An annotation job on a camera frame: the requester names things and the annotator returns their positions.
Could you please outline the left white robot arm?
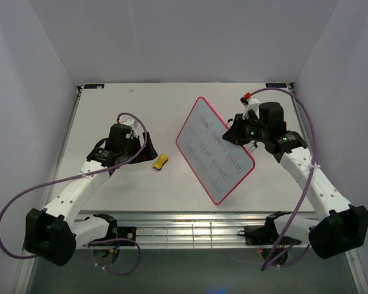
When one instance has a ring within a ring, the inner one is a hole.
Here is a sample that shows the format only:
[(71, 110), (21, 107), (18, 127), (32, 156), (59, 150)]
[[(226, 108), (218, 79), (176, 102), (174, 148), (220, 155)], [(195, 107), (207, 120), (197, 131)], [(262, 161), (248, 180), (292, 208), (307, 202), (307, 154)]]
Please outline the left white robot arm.
[(81, 246), (114, 243), (118, 230), (112, 216), (99, 213), (80, 222), (75, 219), (117, 169), (153, 160), (157, 155), (150, 134), (143, 131), (138, 135), (133, 120), (113, 124), (108, 137), (99, 140), (87, 155), (79, 175), (50, 203), (26, 215), (24, 249), (63, 266)]

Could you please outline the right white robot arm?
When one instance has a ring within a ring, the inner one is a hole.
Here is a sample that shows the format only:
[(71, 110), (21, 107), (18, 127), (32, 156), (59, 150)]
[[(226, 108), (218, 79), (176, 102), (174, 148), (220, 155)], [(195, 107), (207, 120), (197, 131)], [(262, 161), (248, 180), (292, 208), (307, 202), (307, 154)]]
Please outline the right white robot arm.
[(308, 244), (322, 259), (328, 259), (364, 244), (368, 210), (355, 206), (312, 163), (306, 142), (286, 127), (283, 107), (278, 102), (247, 102), (236, 114), (222, 138), (243, 146), (251, 141), (264, 144), (266, 151), (292, 176), (310, 202), (317, 220), (279, 211), (267, 216), (263, 227), (250, 233), (258, 243), (279, 243), (285, 237)]

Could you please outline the yellow whiteboard eraser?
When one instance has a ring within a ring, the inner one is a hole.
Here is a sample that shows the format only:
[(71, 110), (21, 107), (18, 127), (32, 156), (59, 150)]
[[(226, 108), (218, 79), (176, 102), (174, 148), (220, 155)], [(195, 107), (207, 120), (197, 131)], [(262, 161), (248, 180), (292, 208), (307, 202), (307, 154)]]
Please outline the yellow whiteboard eraser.
[(157, 160), (153, 163), (152, 167), (156, 170), (161, 170), (168, 160), (169, 158), (165, 154), (160, 154)]

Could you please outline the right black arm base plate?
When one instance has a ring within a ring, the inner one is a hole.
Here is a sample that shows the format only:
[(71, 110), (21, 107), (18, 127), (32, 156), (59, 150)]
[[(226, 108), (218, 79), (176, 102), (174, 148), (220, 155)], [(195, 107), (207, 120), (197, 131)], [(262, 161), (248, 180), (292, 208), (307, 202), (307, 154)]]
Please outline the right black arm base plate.
[[(269, 229), (266, 226), (246, 225), (239, 230), (237, 235), (245, 239), (245, 244), (248, 246), (255, 245), (274, 245), (278, 239), (279, 233), (276, 230)], [(285, 247), (287, 245), (298, 242), (298, 244), (308, 241), (308, 233), (305, 230), (294, 229), (288, 230), (282, 240), (277, 245)]]

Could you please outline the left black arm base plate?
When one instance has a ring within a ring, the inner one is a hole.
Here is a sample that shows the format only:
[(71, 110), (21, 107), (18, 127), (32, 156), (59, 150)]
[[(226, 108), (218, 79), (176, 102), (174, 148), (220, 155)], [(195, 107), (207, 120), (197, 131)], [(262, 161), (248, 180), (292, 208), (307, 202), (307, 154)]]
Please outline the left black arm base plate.
[(137, 227), (125, 226), (116, 227), (112, 230), (109, 236), (102, 239), (93, 240), (86, 244), (87, 246), (110, 246), (110, 247), (121, 247), (121, 246), (135, 246)]

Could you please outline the pink framed whiteboard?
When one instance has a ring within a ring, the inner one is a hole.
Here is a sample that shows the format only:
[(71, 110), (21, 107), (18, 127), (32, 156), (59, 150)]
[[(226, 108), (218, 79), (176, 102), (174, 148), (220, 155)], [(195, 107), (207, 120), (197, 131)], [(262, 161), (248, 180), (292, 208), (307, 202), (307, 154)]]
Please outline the pink framed whiteboard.
[(223, 139), (228, 126), (211, 104), (198, 97), (175, 144), (215, 205), (221, 204), (255, 169), (243, 146)]

